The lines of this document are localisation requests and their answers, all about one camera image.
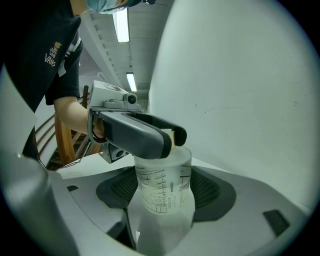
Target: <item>person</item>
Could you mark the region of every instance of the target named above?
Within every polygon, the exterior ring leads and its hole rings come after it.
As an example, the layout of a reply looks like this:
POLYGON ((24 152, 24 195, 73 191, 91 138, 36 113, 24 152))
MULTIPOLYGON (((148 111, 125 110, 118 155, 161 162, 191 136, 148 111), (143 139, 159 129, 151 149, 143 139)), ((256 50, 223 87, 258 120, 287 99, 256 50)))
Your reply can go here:
MULTIPOLYGON (((79 37, 80 15, 88 11, 112 14, 141 1, 46 0, 21 6, 22 29, 5 25, 5 42, 2 40, 1 48, 6 69, 33 112, 45 96, 46 104, 54 105, 57 117, 66 126, 87 134, 88 112, 77 102, 80 97, 79 65, 83 48, 79 37)), ((15 10, 16 6, 7 6, 2 10, 10 8, 15 10)), ((94 120, 94 133, 100 138, 104 136, 101 119, 94 120)), ((37 159, 32 134, 23 154, 37 159)))

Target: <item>ceiling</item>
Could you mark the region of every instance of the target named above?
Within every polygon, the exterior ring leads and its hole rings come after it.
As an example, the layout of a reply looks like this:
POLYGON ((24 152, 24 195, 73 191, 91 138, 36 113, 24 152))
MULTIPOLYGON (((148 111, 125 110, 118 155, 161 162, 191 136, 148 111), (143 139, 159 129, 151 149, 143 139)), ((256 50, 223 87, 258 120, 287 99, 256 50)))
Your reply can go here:
POLYGON ((131 91, 126 73, 133 72, 140 100, 148 100, 152 70, 173 0, 140 3, 128 9, 129 42, 119 43, 113 16, 86 13, 80 37, 84 51, 80 75, 102 72, 106 82, 131 91))

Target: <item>gray gripper arm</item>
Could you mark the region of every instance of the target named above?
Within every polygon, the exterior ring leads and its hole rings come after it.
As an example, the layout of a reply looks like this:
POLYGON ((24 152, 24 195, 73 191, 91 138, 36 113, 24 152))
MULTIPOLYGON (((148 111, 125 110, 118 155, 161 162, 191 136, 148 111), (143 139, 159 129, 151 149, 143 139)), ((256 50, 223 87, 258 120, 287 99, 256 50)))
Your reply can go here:
MULTIPOLYGON (((98 116, 103 120, 106 141, 140 158, 162 159, 169 155, 171 139, 161 129, 175 131, 177 146, 182 146, 187 139, 182 127, 142 112, 99 111, 98 116)), ((94 143, 103 144, 89 134, 94 143)))

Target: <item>hand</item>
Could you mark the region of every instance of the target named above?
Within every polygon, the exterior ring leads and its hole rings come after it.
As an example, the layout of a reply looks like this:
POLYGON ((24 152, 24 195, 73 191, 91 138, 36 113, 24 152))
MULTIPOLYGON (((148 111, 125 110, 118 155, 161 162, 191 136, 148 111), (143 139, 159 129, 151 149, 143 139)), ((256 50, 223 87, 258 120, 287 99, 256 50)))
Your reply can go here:
POLYGON ((104 138, 105 137, 105 127, 104 122, 101 118, 95 117, 93 120, 94 125, 94 133, 98 138, 104 138))

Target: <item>black grille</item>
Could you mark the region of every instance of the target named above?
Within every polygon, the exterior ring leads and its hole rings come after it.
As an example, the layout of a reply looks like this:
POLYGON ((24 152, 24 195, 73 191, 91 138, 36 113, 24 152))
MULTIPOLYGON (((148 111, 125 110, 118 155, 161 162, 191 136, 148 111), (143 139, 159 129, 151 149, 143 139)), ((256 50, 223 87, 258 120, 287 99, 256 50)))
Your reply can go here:
POLYGON ((69 192, 71 192, 71 191, 74 191, 74 190, 77 190, 77 189, 78 189, 78 187, 77 187, 76 185, 70 185, 70 186, 67 186, 66 188, 69 190, 69 192))
POLYGON ((192 170, 190 188, 194 196, 195 208, 204 207, 220 195, 220 187, 198 172, 192 170))
POLYGON ((124 176, 122 179, 116 181, 111 186, 111 191, 118 197, 130 203, 138 187, 136 172, 124 176))
POLYGON ((172 129, 173 126, 166 123, 165 121, 159 120, 158 118, 152 116, 151 125, 159 129, 172 129))
POLYGON ((290 224, 279 210, 270 210, 262 213, 269 223, 276 237, 280 236, 290 224))

